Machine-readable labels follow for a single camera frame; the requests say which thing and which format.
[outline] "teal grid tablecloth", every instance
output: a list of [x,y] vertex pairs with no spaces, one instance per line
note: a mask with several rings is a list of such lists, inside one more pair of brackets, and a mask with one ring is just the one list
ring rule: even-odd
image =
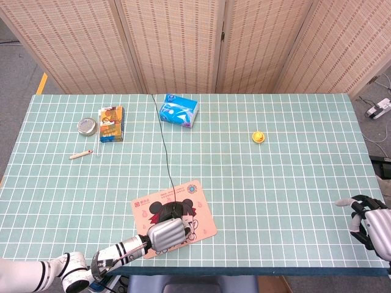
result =
[[[132,267],[379,273],[375,268],[387,265],[349,235],[351,210],[333,204],[356,194],[381,197],[347,95],[184,96],[199,100],[200,110],[192,129],[163,123],[172,176],[175,185],[201,182],[218,232]],[[70,161],[94,149],[95,136],[79,135],[77,122],[110,105],[125,107],[124,142]],[[266,142],[253,143],[256,130]],[[89,262],[97,250],[136,234],[132,199],[168,187],[151,96],[35,95],[2,182],[0,257],[81,251]]]

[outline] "white power strip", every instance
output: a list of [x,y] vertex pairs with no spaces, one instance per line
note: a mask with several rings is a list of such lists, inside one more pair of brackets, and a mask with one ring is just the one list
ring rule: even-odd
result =
[[391,110],[391,101],[386,98],[382,99],[371,109],[367,110],[365,116],[372,119],[378,119],[379,117],[387,113],[389,110]]

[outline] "metal tin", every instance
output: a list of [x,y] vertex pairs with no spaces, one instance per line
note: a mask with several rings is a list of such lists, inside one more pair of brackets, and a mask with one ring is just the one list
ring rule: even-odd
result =
[[91,136],[97,131],[97,123],[92,118],[83,118],[78,123],[78,131],[82,136]]

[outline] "cable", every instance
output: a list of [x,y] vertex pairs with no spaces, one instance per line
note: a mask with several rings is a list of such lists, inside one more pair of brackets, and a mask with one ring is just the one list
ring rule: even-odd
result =
[[385,87],[386,89],[388,89],[389,90],[389,94],[391,95],[391,80],[390,80],[390,78],[386,74],[383,73],[382,75],[384,75],[389,80],[390,86],[388,87],[388,86],[386,86],[384,84],[381,84],[378,81],[375,81],[375,84],[381,85],[382,87]]
[[176,202],[176,201],[177,201],[177,194],[175,193],[174,183],[172,182],[172,178],[171,178],[171,174],[170,174],[169,155],[168,155],[168,152],[167,152],[166,142],[164,141],[163,127],[161,126],[161,121],[160,121],[160,115],[159,115],[158,105],[157,105],[157,103],[156,103],[155,98],[153,97],[153,94],[151,94],[151,96],[152,96],[153,102],[155,103],[156,113],[158,114],[158,120],[159,120],[159,125],[160,125],[161,139],[162,139],[162,141],[163,141],[164,149],[165,149],[165,151],[166,151],[167,172],[168,172],[168,174],[169,174],[169,178],[170,178],[170,181],[171,181],[172,189],[174,190],[174,202]]
[[110,289],[109,287],[107,287],[105,284],[101,283],[101,282],[97,282],[100,286],[104,287],[106,290],[109,290],[110,292],[112,293],[117,293],[117,291],[114,291],[113,289]]
[[374,101],[371,101],[370,99],[363,99],[361,96],[359,96],[359,99],[356,99],[356,101],[363,101],[365,104],[369,105],[369,106],[373,106],[373,107],[376,107],[376,104]]
[[22,46],[22,44],[18,40],[0,42],[0,45]]
[[379,140],[379,141],[371,140],[371,139],[369,139],[367,136],[365,136],[364,133],[362,133],[362,136],[364,137],[364,140],[367,140],[367,141],[373,143],[374,145],[376,145],[376,146],[383,152],[383,154],[384,154],[386,157],[388,157],[388,155],[387,155],[386,151],[384,151],[383,147],[380,146],[379,143],[385,141],[385,140],[388,138],[388,136],[389,136],[388,127],[389,127],[390,121],[391,121],[391,119],[388,120],[387,123],[386,123],[386,136],[384,136],[384,138],[383,138],[382,140]]
[[386,136],[385,136],[382,140],[375,141],[375,140],[369,139],[369,138],[366,137],[364,134],[362,134],[362,136],[364,136],[364,137],[366,138],[367,141],[373,142],[373,143],[381,143],[381,142],[385,141],[385,140],[388,138],[388,136],[389,136],[388,127],[389,127],[390,121],[391,121],[391,119],[390,119],[389,121],[387,121],[387,123],[386,123]]
[[369,142],[371,142],[371,143],[373,143],[374,145],[376,145],[376,146],[383,152],[383,154],[384,154],[386,157],[388,157],[386,151],[384,151],[384,149],[381,147],[380,144],[378,144],[377,142],[373,142],[372,140],[366,139],[365,136],[364,136],[364,139],[367,140],[367,141],[369,141]]
[[125,284],[125,283],[121,280],[121,278],[118,279],[118,281],[120,282],[120,284],[121,284],[123,287],[128,287],[128,285]]

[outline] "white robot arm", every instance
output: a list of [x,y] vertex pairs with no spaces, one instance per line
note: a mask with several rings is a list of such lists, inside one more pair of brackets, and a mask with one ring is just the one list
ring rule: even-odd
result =
[[55,277],[66,293],[77,293],[110,271],[145,255],[148,249],[163,251],[186,240],[190,227],[181,218],[152,226],[146,236],[137,235],[98,251],[90,270],[80,252],[66,253],[51,261],[0,259],[0,293],[37,292],[48,289]]
[[391,266],[391,209],[384,203],[366,195],[356,195],[335,202],[337,206],[350,206],[352,222],[349,232]]

